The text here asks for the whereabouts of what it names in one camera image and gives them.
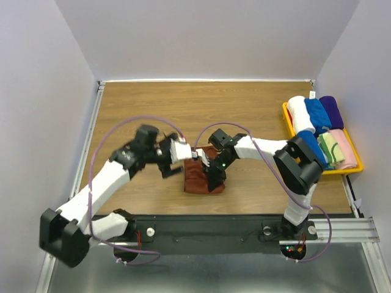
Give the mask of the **brown towel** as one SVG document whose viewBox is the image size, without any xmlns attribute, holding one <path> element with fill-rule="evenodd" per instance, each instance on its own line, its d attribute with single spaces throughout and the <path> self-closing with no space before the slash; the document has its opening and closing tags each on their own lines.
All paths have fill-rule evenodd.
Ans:
<svg viewBox="0 0 391 293">
<path fill-rule="evenodd" d="M 208 181 L 203 172 L 202 162 L 192 159 L 184 162 L 185 181 L 184 191 L 188 194 L 212 195 L 220 194 L 224 191 L 225 185 L 221 184 L 213 191 L 208 190 Z"/>
</svg>

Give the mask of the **green cream patterned towel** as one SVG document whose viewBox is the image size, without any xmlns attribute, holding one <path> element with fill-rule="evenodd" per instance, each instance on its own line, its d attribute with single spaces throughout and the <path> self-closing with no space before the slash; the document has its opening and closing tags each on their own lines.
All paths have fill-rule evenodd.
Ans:
<svg viewBox="0 0 391 293">
<path fill-rule="evenodd" d="M 320 134 L 317 138 L 318 144 L 326 156 L 326 161 L 331 167 L 336 167 L 345 161 L 340 145 L 329 132 Z"/>
</svg>

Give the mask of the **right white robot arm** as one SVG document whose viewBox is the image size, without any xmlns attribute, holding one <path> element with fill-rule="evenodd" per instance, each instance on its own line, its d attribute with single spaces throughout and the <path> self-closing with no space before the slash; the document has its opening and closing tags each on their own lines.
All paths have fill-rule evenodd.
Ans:
<svg viewBox="0 0 391 293">
<path fill-rule="evenodd" d="M 223 185 L 225 170 L 237 159 L 254 159 L 267 164 L 273 162 L 279 171 L 277 179 L 289 197 L 282 216 L 282 236 L 291 239 L 303 232 L 324 165 L 302 138 L 265 140 L 246 134 L 232 137 L 218 129 L 210 135 L 208 142 L 218 152 L 215 158 L 203 160 L 203 172 L 210 192 Z"/>
</svg>

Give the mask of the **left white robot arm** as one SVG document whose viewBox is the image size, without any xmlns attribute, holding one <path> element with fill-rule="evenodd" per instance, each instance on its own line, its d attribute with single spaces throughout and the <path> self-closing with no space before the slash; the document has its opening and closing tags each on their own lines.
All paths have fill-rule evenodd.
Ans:
<svg viewBox="0 0 391 293">
<path fill-rule="evenodd" d="M 101 170 L 71 200 L 40 216 L 39 246 L 70 268 L 86 257 L 93 244 L 113 237 L 128 241 L 135 236 L 131 214 L 124 210 L 93 220 L 110 197 L 148 164 L 158 166 L 163 178 L 182 172 L 173 164 L 192 156 L 184 137 L 171 133 L 157 141 L 159 130 L 151 125 L 138 127 L 134 139 L 112 152 Z"/>
</svg>

